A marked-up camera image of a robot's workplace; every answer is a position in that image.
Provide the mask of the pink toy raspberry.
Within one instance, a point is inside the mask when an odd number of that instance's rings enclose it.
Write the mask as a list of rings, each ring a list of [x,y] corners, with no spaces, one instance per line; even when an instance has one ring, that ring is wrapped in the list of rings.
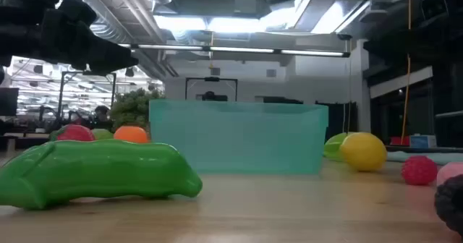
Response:
[[[463,174],[463,162],[450,162],[442,166],[436,176],[436,186],[442,185],[448,179]]]

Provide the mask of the green toy cabbage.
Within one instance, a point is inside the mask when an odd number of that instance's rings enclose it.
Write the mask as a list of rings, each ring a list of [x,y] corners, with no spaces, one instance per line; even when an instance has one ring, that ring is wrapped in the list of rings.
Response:
[[[114,134],[107,129],[92,129],[95,140],[113,139]]]

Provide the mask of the yellow toy lemon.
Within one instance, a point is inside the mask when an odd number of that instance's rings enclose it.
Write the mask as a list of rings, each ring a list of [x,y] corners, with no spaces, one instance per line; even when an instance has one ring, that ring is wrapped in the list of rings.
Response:
[[[378,171],[387,158],[383,142],[367,132],[347,135],[340,145],[341,156],[355,171]]]

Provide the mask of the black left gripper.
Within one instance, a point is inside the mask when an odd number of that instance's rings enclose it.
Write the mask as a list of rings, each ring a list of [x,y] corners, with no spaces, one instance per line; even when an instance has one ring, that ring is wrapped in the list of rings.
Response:
[[[0,0],[0,66],[13,56],[87,66],[95,73],[133,67],[129,48],[96,37],[96,13],[83,0]]]

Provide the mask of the black computer monitor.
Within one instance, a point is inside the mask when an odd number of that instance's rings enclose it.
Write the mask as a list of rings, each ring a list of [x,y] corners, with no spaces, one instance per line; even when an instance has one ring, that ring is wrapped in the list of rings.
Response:
[[[18,88],[0,88],[0,116],[17,114]]]

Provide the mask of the person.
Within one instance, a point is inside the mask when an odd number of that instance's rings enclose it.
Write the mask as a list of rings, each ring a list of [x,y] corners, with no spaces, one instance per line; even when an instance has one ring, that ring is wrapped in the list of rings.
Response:
[[[97,106],[92,116],[92,126],[94,129],[110,129],[112,122],[108,117],[109,108],[106,106]]]

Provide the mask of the red toy raspberry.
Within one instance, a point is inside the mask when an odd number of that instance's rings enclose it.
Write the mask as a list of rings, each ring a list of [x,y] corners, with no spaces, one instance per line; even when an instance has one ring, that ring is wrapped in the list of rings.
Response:
[[[409,157],[402,165],[401,176],[410,185],[425,186],[434,182],[438,173],[437,164],[425,155]]]

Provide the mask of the teal translucent plastic container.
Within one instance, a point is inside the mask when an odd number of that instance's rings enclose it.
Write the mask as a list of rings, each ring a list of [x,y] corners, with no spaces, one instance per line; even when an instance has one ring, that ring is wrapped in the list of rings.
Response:
[[[316,174],[328,107],[152,100],[149,122],[153,141],[175,147],[198,173]]]

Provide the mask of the long linear ceiling light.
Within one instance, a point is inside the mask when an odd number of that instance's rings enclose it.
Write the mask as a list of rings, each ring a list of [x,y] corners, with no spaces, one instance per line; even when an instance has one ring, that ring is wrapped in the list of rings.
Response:
[[[319,56],[319,57],[350,57],[350,52],[340,51],[316,51],[316,50],[291,50],[278,48],[243,48],[243,47],[226,47],[226,46],[176,46],[161,44],[126,44],[120,46],[135,49],[153,49],[162,51],[203,51],[203,52],[234,52],[246,54],[272,54],[272,55],[290,55],[290,56]]]

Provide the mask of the wide black station frame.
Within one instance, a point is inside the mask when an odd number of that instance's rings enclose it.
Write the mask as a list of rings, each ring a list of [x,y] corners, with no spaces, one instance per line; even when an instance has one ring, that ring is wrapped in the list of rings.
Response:
[[[184,82],[184,99],[187,100],[187,94],[188,94],[188,82],[190,80],[203,80],[205,82],[220,82],[220,81],[232,81],[235,83],[235,89],[234,89],[234,96],[235,96],[235,101],[238,99],[238,79],[232,79],[232,78],[220,78],[220,77],[186,77],[185,82]]]

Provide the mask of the green toy pea pod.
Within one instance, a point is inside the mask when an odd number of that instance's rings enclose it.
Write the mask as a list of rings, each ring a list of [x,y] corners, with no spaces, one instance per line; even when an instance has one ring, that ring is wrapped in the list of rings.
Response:
[[[0,168],[0,205],[43,210],[81,197],[197,197],[203,182],[164,143],[57,140]]]

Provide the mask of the light green toy starfruit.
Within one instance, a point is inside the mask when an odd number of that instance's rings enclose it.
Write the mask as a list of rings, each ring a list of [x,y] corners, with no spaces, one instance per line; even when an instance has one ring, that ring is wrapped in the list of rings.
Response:
[[[329,138],[324,145],[323,156],[330,161],[343,162],[340,146],[348,135],[348,132],[342,132]]]

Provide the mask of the smooth orange toy fruit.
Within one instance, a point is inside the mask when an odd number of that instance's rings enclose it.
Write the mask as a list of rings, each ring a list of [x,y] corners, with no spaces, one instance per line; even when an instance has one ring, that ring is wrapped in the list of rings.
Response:
[[[134,143],[149,143],[148,133],[141,127],[121,126],[114,133],[114,139]]]

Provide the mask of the red toy tomato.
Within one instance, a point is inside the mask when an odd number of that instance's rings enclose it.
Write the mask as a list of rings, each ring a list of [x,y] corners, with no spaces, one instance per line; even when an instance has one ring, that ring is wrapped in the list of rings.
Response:
[[[68,124],[56,131],[53,131],[49,136],[49,140],[76,140],[88,142],[94,141],[95,136],[87,127],[79,124]]]

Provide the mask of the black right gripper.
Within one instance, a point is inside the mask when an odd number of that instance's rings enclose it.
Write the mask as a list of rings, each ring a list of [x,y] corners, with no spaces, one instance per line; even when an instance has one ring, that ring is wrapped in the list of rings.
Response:
[[[423,21],[417,27],[416,57],[426,62],[463,62],[463,0],[420,0]],[[363,48],[376,56],[407,54],[413,33],[399,31],[373,36]]]

